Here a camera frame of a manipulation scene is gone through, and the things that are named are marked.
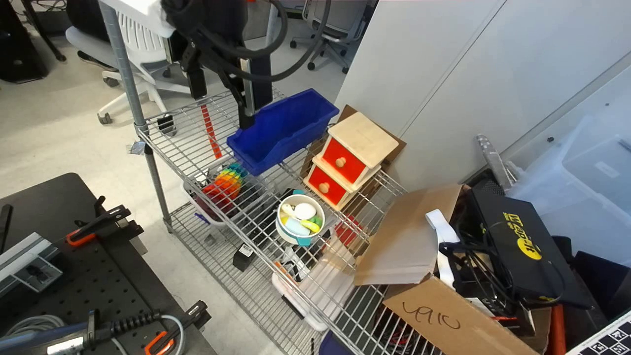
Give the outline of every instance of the black tool bag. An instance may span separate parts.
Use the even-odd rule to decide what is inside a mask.
[[[0,0],[0,80],[18,84],[45,76],[47,70],[14,9]]]

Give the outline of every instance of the blue plastic bin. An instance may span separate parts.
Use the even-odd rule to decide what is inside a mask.
[[[337,113],[337,107],[308,90],[260,109],[254,125],[237,131],[227,145],[243,166],[258,176],[322,139]]]

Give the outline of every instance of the yellow label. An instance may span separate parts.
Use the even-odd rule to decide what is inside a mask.
[[[531,261],[542,261],[544,257],[540,255],[540,249],[533,243],[521,218],[517,214],[505,214],[505,222],[517,237],[517,249]]]

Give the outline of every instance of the metal wire shelf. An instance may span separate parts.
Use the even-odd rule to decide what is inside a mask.
[[[172,214],[180,241],[282,352],[312,354],[318,334],[282,303],[270,285],[272,273],[260,261],[245,273],[237,271],[233,255],[241,243],[209,243],[213,230],[193,212],[187,204]]]
[[[221,159],[211,153],[199,105],[205,105],[213,117]],[[178,131],[176,137],[160,131],[164,117],[154,117],[148,119],[150,131],[140,133],[140,139],[180,174],[199,208],[235,232],[260,257],[260,263],[282,277],[345,346],[355,354],[436,352],[398,316],[381,306],[385,289],[353,289],[353,257],[367,247],[391,204],[402,194],[391,176],[379,172],[341,214],[322,202],[325,230],[333,232],[331,237],[323,237],[308,249],[292,247],[276,235],[276,206],[286,190],[310,194],[300,178],[308,153],[296,153],[258,178],[249,176],[239,198],[225,194],[209,198],[201,192],[199,180],[211,178],[217,166],[235,161],[225,141],[237,131],[237,105],[229,95],[217,95],[170,117]],[[288,269],[284,265],[288,257],[294,267],[302,263],[302,271],[300,267],[298,271]]]

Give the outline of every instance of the gray floor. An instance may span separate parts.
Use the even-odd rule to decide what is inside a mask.
[[[278,354],[183,245],[166,233],[146,162],[128,155],[134,143],[130,115],[126,111],[114,115],[111,127],[101,127],[95,119],[95,111],[122,91],[107,88],[101,82],[103,68],[77,60],[63,38],[55,44],[69,58],[67,64],[53,62],[42,42],[36,44],[51,74],[22,86],[0,82],[0,198],[77,172],[97,196],[107,198],[107,208],[124,204],[132,210],[134,220],[146,230],[140,237],[148,249],[146,261],[176,301],[183,308],[195,301],[209,304],[213,320],[203,336],[217,354]],[[302,50],[284,46],[274,56],[276,72],[300,54]],[[302,70],[278,84],[274,95],[316,88],[335,99],[341,82],[341,70],[325,64],[314,74]],[[182,101],[185,99],[166,99],[168,105]],[[144,111],[156,113],[156,107],[144,105]],[[164,164],[160,172],[170,208],[178,208],[185,200],[182,184]]]

